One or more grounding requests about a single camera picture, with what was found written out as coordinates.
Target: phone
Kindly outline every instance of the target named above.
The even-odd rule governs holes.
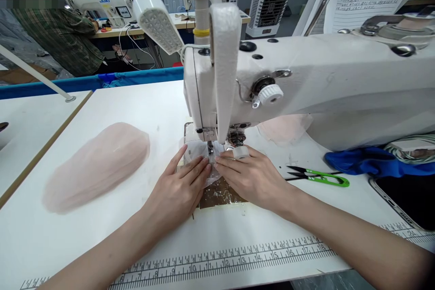
[[[370,178],[369,183],[412,227],[435,231],[435,175]]]

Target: worker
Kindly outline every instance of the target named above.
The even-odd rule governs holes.
[[[247,147],[250,157],[236,161],[227,151],[214,165],[244,199],[321,238],[378,290],[422,289],[429,281],[432,253],[304,193],[287,183],[265,155]],[[198,157],[176,172],[186,149],[184,145],[171,160],[136,214],[39,290],[106,289],[186,221],[211,170],[208,159]]]
[[[75,77],[122,73],[133,68],[121,58],[106,59],[88,37],[98,23],[62,9],[12,9],[26,32],[64,69]]]

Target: green scissors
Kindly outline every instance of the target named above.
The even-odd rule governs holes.
[[[326,174],[323,172],[304,169],[304,168],[300,168],[300,167],[294,167],[291,165],[288,165],[287,168],[299,171],[299,172],[287,172],[288,174],[291,174],[291,175],[299,177],[299,178],[304,178],[304,179],[308,179],[311,181],[317,181],[317,182],[321,182],[324,184],[330,184],[330,185],[339,186],[339,187],[349,187],[349,185],[350,185],[349,180],[347,180],[346,178],[337,176],[337,175]],[[306,175],[305,172],[308,172],[310,174],[315,174],[315,176]],[[328,178],[326,178],[326,177],[333,178],[336,180],[336,182],[329,181]]]

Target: sewing machine lamp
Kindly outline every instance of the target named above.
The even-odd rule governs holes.
[[[162,0],[133,0],[133,13],[139,27],[167,54],[184,46]]]

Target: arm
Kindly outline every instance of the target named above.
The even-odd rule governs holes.
[[[231,151],[216,159],[216,169],[240,196],[321,238],[376,289],[419,288],[432,253],[304,193],[248,148],[250,157],[240,161],[230,159]]]
[[[59,16],[64,21],[65,27],[70,30],[71,34],[94,35],[98,31],[95,24],[86,17],[81,17],[78,13],[59,9]]]
[[[202,157],[175,172],[186,149],[183,146],[171,160],[136,214],[39,289],[107,289],[123,271],[183,223],[197,207],[210,173],[208,160]]]

